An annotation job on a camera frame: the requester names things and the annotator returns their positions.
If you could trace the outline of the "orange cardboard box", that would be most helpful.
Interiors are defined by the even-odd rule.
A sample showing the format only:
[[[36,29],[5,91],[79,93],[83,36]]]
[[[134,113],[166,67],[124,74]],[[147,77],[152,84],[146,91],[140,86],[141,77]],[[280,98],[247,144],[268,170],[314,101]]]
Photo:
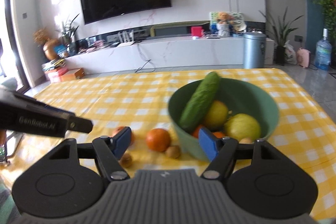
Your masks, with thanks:
[[[61,82],[64,81],[73,81],[82,79],[85,76],[83,68],[72,69],[66,72],[64,75],[60,76]]]

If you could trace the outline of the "brown vase dried flowers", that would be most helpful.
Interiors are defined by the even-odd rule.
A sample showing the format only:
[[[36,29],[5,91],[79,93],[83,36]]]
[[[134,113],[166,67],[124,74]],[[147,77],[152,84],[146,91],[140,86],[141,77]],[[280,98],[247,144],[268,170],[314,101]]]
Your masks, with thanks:
[[[33,33],[34,42],[37,45],[42,47],[45,56],[50,60],[56,60],[59,58],[58,54],[55,51],[55,47],[59,46],[60,43],[58,39],[52,39],[49,36],[46,28],[41,28]]]

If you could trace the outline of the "pink piglet heater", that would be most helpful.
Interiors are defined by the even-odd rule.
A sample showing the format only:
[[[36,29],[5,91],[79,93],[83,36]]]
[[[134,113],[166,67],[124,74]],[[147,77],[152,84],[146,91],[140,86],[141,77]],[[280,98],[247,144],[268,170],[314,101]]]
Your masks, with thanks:
[[[308,68],[310,65],[310,51],[304,48],[300,48],[297,51],[297,63],[303,68]]]

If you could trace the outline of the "white marble tv cabinet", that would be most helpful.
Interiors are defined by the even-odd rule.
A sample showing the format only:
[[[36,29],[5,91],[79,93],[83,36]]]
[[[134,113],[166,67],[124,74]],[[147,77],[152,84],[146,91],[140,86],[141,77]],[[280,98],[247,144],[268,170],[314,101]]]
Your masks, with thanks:
[[[244,39],[175,37],[144,40],[127,47],[106,48],[66,58],[68,69],[88,75],[146,69],[243,65]]]

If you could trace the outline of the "green colander bowl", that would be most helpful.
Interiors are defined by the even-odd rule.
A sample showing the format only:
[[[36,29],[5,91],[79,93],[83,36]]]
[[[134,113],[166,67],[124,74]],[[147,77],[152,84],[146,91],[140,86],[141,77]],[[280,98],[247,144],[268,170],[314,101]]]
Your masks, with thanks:
[[[191,99],[200,80],[179,88],[170,98],[168,113],[177,134],[182,151],[189,153],[198,160],[206,161],[198,141],[198,129],[206,129],[218,134],[226,135],[224,124],[231,116],[243,113],[255,118],[261,127],[261,139],[268,139],[279,120],[279,110],[273,98],[254,84],[222,78],[214,102],[206,116],[196,123],[196,128],[185,131],[180,127],[179,120],[187,102]]]

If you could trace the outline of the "green cucumber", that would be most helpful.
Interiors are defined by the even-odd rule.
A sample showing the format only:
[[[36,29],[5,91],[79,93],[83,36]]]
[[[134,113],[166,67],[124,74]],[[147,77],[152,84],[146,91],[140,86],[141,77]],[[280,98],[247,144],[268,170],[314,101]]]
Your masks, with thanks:
[[[200,124],[215,99],[220,82],[216,72],[210,72],[201,80],[180,117],[179,125],[183,130],[193,131]]]

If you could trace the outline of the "potted plant on cabinet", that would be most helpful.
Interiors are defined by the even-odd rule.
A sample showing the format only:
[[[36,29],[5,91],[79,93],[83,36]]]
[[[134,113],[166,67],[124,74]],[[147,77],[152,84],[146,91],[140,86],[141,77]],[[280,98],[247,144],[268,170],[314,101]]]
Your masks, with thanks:
[[[72,20],[62,22],[61,26],[55,31],[60,34],[60,40],[62,46],[58,49],[58,55],[61,58],[73,56],[78,53],[78,46],[76,45],[76,32],[79,26],[75,26],[75,20],[79,14],[77,14]]]

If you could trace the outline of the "yellow-green pear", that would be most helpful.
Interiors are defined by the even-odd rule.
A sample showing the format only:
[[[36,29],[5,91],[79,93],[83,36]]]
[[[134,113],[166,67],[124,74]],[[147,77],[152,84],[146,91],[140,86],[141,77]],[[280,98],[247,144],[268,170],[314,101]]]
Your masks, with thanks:
[[[224,132],[228,137],[238,141],[250,139],[255,141],[261,137],[261,126],[252,116],[239,113],[231,116],[224,124]]]

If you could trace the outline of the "blue water jug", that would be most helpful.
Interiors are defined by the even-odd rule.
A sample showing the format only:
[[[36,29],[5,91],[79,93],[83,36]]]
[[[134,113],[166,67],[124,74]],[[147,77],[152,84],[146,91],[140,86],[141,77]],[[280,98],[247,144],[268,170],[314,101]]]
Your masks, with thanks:
[[[331,63],[332,46],[328,40],[328,30],[323,29],[322,39],[316,43],[314,65],[324,71],[329,70]]]

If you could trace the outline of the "potted long-leaf plant right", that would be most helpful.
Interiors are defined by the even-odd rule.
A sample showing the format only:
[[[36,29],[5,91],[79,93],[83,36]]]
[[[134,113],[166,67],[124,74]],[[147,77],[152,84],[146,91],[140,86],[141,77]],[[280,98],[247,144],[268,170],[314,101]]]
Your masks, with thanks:
[[[261,10],[259,10],[259,12],[270,25],[270,28],[266,29],[265,32],[269,34],[277,44],[275,56],[276,64],[285,65],[285,43],[288,41],[289,34],[298,29],[298,27],[292,27],[291,25],[301,19],[303,15],[292,20],[287,20],[288,7],[285,8],[283,16],[278,15],[277,19],[269,12],[262,12]]]

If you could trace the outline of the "stack of books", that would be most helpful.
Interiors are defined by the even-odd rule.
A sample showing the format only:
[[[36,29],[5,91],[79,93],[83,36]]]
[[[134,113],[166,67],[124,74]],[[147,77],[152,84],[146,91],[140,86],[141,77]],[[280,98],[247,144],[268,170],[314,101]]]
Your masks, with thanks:
[[[59,83],[69,70],[65,59],[52,60],[42,65],[42,70],[51,83]]]

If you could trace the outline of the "red-green apple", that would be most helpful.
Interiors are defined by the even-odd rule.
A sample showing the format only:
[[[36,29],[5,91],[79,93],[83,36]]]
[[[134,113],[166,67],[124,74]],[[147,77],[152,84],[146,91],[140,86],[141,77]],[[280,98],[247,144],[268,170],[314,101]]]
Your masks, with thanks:
[[[228,107],[221,101],[215,100],[205,115],[202,125],[211,131],[221,129],[228,117]]]

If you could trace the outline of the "red box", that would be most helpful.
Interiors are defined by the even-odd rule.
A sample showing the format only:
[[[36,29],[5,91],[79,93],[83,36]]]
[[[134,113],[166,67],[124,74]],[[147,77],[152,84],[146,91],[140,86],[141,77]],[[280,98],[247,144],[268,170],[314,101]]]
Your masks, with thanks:
[[[202,37],[203,36],[203,28],[202,26],[192,26],[191,27],[191,35],[192,36],[197,36],[197,37]]]

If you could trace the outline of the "brown longan small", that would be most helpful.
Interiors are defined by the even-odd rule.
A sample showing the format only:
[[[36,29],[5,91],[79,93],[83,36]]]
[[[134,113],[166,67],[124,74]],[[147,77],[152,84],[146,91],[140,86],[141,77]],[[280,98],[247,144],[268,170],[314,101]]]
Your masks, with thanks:
[[[123,168],[129,168],[133,164],[133,158],[130,153],[124,153],[121,159],[119,160],[120,165]]]

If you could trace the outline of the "teddy bear in basket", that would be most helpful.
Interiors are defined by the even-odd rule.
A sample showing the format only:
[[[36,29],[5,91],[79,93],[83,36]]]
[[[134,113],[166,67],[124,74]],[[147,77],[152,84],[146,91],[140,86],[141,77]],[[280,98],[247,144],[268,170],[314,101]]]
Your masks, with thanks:
[[[234,20],[233,12],[218,12],[217,14],[217,30],[221,38],[232,36],[232,22]]]

